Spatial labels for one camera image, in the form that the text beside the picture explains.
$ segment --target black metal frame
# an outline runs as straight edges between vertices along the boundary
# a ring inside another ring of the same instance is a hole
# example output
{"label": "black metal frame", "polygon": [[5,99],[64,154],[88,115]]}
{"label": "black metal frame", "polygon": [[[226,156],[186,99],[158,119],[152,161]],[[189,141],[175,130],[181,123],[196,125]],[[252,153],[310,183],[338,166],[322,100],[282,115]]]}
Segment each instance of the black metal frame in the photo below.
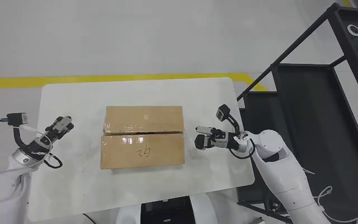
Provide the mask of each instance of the black metal frame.
{"label": "black metal frame", "polygon": [[336,38],[344,52],[344,56],[338,58],[328,66],[333,68],[343,61],[347,60],[356,80],[358,82],[358,52],[354,48],[352,43],[352,37],[349,37],[346,31],[346,26],[342,22],[339,11],[356,12],[355,8],[341,7],[338,3],[332,4],[302,35],[300,35],[283,53],[280,55],[266,70],[254,80],[238,97],[239,101],[244,95],[246,95],[255,85],[257,85],[265,76],[267,76],[272,68],[278,66],[294,49],[296,49],[307,37],[309,37],[322,23],[329,20],[332,30],[336,35]]}
{"label": "black metal frame", "polygon": [[[335,66],[347,60],[351,70],[358,82],[358,43],[355,40],[355,36],[351,35],[347,31],[347,24],[353,24],[358,27],[358,22],[352,20],[352,16],[358,18],[358,10],[356,8],[341,7],[338,3],[332,4],[306,31],[302,33],[256,80],[253,81],[238,97],[237,101],[245,97],[255,85],[257,85],[264,77],[270,72],[274,71],[277,66],[294,50],[296,49],[307,37],[309,37],[322,23],[326,20],[329,21],[331,28],[339,42],[344,55],[331,64],[320,65],[327,66],[328,69],[334,69]],[[249,203],[238,200],[238,205],[250,208],[256,212],[260,212],[277,220],[292,223],[292,220],[281,216],[277,213],[273,213],[270,210],[270,206],[265,204],[265,209],[260,209]]]}

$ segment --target black shelf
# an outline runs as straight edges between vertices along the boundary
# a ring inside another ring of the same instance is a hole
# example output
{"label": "black shelf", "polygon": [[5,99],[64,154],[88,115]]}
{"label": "black shelf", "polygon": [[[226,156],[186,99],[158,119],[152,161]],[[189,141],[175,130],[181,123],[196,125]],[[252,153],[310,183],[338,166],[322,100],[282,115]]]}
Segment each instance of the black shelf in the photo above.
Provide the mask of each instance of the black shelf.
{"label": "black shelf", "polygon": [[326,186],[327,213],[338,219],[358,211],[358,126],[334,68],[279,64],[272,69],[296,157],[313,195]]}

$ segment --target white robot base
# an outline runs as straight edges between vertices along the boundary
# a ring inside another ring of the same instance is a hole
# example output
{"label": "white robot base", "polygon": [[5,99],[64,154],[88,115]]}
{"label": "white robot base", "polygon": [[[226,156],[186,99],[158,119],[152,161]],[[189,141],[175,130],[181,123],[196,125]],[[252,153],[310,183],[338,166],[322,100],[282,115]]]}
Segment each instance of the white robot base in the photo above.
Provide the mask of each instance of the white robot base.
{"label": "white robot base", "polygon": [[[195,224],[202,224],[202,223],[218,224],[218,219],[216,217],[213,204],[211,203],[209,197],[206,194],[196,194],[196,195],[189,196],[189,198],[192,207],[192,214],[194,214]],[[175,202],[176,205],[174,205],[173,199],[162,201],[162,205],[165,206],[165,203],[168,203],[168,207],[183,206],[181,202],[179,202],[179,204],[178,202]],[[147,209],[146,213],[149,212],[153,214],[156,208],[154,208],[151,203],[122,207],[119,209],[116,219],[116,224],[141,224],[141,223],[164,223],[164,222],[171,223],[171,220],[169,220],[170,217],[165,217],[165,216],[153,217],[153,222],[151,222],[151,220],[141,220],[141,218],[144,217],[144,215],[142,214],[142,206],[145,207],[146,205],[148,206],[146,208]]]}

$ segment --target yellow floor line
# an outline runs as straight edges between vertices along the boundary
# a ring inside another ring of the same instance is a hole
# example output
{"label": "yellow floor line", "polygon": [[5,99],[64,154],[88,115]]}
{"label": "yellow floor line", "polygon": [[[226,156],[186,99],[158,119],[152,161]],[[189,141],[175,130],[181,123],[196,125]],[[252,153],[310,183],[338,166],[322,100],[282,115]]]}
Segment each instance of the yellow floor line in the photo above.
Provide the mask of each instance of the yellow floor line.
{"label": "yellow floor line", "polygon": [[342,2],[345,7],[352,7],[352,4],[349,0],[342,0]]}
{"label": "yellow floor line", "polygon": [[[54,83],[78,83],[78,82],[114,82],[135,80],[171,80],[183,78],[217,78],[229,77],[234,82],[245,82],[250,85],[253,82],[246,73],[209,73],[209,74],[118,74],[103,76],[60,76],[60,77],[24,77],[24,78],[0,78],[0,88],[29,88],[43,87]],[[257,84],[256,91],[267,91],[261,84]]]}

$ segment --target white cable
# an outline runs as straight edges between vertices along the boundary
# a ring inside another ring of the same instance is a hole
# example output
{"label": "white cable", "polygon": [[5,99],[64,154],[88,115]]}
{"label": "white cable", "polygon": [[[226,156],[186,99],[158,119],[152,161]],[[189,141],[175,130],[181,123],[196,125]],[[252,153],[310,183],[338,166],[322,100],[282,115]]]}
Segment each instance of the white cable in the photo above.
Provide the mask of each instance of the white cable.
{"label": "white cable", "polygon": [[47,137],[46,135],[44,135],[43,133],[38,132],[36,128],[32,128],[32,127],[29,127],[29,126],[27,126],[27,125],[21,125],[21,126],[19,126],[19,127],[12,127],[12,126],[7,126],[7,127],[18,128],[18,129],[24,129],[24,130],[30,130],[30,131],[32,131],[32,132],[36,132],[36,133],[38,133],[38,134],[41,134],[41,135],[45,136],[45,137],[49,140],[49,142],[50,142],[50,150],[47,152],[47,154],[44,156],[44,158],[42,158],[42,160],[40,160],[39,162],[37,162],[37,163],[35,163],[35,164],[32,164],[31,166],[28,166],[28,167],[33,167],[33,166],[36,166],[37,164],[43,162],[43,161],[48,157],[48,155],[50,154],[50,152],[52,151],[53,145],[52,145],[51,139],[50,139],[49,137]]}
{"label": "white cable", "polygon": [[309,174],[313,174],[313,175],[315,175],[315,173],[314,173],[314,172],[311,172],[311,171],[309,171],[309,170],[307,170],[307,169],[305,169],[305,168],[303,168],[303,167],[302,167],[302,169],[303,169],[303,171],[304,171],[304,172],[307,172],[307,173],[309,173]]}
{"label": "white cable", "polygon": [[321,197],[323,196],[326,196],[327,194],[331,194],[332,193],[332,186],[328,186],[326,188],[323,189],[323,191],[321,191],[321,193],[318,195],[318,197],[314,197],[314,198],[317,198],[317,204],[318,206],[320,206],[320,208],[322,209],[322,212],[324,215],[326,215],[330,220],[333,220],[335,222],[339,222],[339,223],[350,223],[350,222],[354,222],[356,221],[356,223],[358,224],[358,217],[357,218],[354,218],[352,220],[348,220],[348,221],[340,221],[340,220],[336,220],[334,218],[332,218],[331,216],[329,216],[325,211],[324,211],[324,208],[323,206],[321,205],[321,203],[319,202],[319,200],[321,199]]}

